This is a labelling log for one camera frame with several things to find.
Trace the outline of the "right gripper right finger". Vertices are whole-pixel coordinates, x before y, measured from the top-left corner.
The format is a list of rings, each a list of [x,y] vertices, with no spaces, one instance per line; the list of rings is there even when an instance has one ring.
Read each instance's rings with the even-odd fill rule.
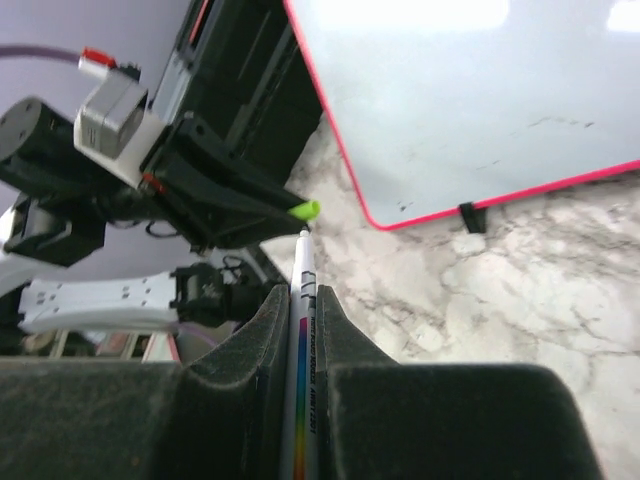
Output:
[[[318,291],[324,479],[599,479],[568,388],[521,363],[401,364]]]

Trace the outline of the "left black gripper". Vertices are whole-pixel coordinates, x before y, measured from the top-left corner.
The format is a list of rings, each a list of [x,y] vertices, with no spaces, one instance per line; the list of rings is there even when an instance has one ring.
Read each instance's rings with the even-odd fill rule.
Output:
[[[142,177],[158,218],[193,250],[252,245],[297,234],[309,223],[288,213],[308,200],[233,157],[192,112],[166,130]]]

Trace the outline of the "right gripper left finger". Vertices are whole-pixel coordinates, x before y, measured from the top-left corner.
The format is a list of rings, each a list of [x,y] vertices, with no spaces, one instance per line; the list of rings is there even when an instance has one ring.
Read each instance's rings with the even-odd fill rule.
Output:
[[[5,479],[274,479],[289,294],[188,364],[1,365]]]

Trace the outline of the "green marker cap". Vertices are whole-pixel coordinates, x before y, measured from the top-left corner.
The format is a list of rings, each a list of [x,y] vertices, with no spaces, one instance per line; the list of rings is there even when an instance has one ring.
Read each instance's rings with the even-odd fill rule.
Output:
[[[296,205],[288,210],[288,213],[303,222],[310,222],[317,218],[321,212],[320,202],[317,200],[308,200]]]

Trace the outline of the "pink framed whiteboard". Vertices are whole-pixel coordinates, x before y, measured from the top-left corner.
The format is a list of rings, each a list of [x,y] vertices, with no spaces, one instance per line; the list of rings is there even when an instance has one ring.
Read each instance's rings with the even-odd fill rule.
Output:
[[[635,1],[289,1],[285,9],[378,229],[639,166]]]

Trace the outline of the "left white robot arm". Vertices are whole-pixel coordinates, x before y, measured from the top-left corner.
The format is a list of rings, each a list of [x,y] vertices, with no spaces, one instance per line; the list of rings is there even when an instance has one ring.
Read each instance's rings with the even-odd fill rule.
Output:
[[[191,250],[239,250],[296,234],[319,205],[231,157],[193,114],[162,127],[134,158],[134,179],[77,150],[72,124],[28,97],[1,119],[1,179],[19,192],[3,215],[1,323],[49,330],[167,330],[249,319],[270,281],[241,264],[201,261],[116,288],[109,282],[47,285],[40,274],[101,249],[113,224],[169,224]]]

